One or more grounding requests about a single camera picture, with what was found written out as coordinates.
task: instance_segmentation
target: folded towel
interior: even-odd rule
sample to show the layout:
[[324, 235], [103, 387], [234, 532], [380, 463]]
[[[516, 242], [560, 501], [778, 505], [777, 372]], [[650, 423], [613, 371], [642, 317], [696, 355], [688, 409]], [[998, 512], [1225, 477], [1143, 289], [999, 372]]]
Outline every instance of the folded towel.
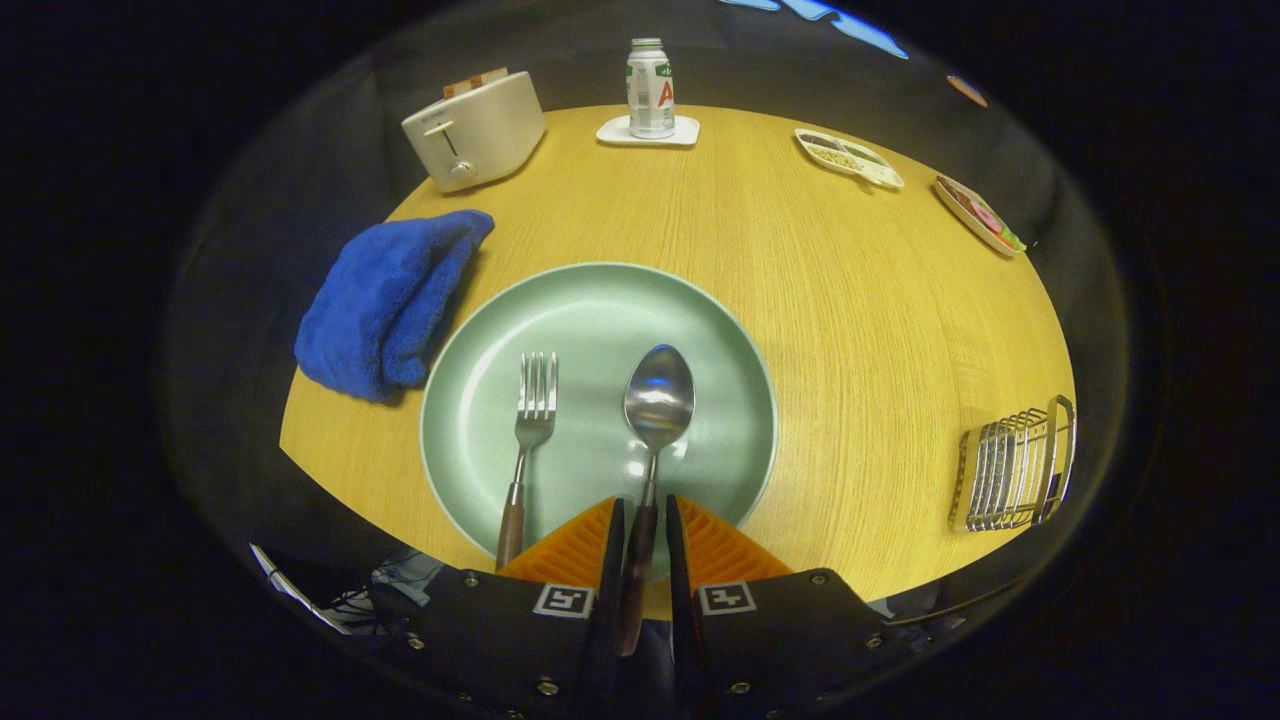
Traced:
[[374, 225], [338, 256], [302, 316], [293, 354], [339, 392], [387, 401], [426, 378], [429, 341], [493, 218], [460, 210]]

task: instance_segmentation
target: table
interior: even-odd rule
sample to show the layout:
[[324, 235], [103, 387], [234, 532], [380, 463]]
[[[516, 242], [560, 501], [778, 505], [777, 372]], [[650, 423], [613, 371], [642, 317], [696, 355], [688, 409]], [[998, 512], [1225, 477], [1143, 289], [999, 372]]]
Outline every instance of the table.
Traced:
[[[1014, 538], [1019, 530], [955, 532], [947, 514], [964, 430], [1075, 397], [1030, 261], [987, 247], [934, 195], [937, 173], [891, 149], [851, 138], [902, 176], [896, 192], [820, 168], [792, 131], [845, 133], [742, 110], [678, 111], [701, 123], [694, 147], [605, 146], [595, 131], [625, 106], [557, 110], [515, 176], [449, 196], [430, 179], [415, 190], [389, 219], [476, 208], [497, 223], [460, 291], [454, 328], [503, 288], [559, 265], [675, 273], [741, 320], [773, 378], [777, 461], [742, 524], [751, 538], [795, 570], [835, 569], [864, 600]], [[297, 372], [280, 447], [407, 544], [492, 570], [428, 484], [421, 402], [420, 388], [384, 406]], [[645, 614], [669, 619], [666, 580], [649, 588]]]

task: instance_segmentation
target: bottle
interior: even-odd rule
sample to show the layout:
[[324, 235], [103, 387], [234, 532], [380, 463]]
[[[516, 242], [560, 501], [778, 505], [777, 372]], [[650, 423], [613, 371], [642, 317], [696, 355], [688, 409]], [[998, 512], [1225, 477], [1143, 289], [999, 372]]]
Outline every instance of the bottle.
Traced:
[[662, 40], [637, 37], [627, 58], [627, 105], [631, 135], [645, 138], [676, 135], [676, 95], [671, 85], [671, 60]]

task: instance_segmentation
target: metal fork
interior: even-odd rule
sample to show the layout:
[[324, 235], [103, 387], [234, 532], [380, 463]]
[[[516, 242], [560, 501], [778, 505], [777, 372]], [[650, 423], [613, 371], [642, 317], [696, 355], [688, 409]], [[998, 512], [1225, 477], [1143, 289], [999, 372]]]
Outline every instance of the metal fork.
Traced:
[[557, 357], [552, 352], [550, 368], [543, 352], [520, 354], [520, 401], [516, 404], [516, 479], [507, 491], [498, 529], [498, 570], [502, 570], [524, 547], [525, 539], [525, 460], [529, 452], [556, 429]]

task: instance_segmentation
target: toast rack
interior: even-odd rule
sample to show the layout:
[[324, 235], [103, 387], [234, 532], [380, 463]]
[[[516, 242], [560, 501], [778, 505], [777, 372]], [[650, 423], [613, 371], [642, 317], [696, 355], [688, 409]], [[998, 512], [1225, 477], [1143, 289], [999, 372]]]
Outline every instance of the toast rack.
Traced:
[[1032, 407], [966, 432], [951, 525], [979, 532], [1047, 520], [1066, 497], [1075, 432], [1075, 407], [1061, 395], [1048, 411]]

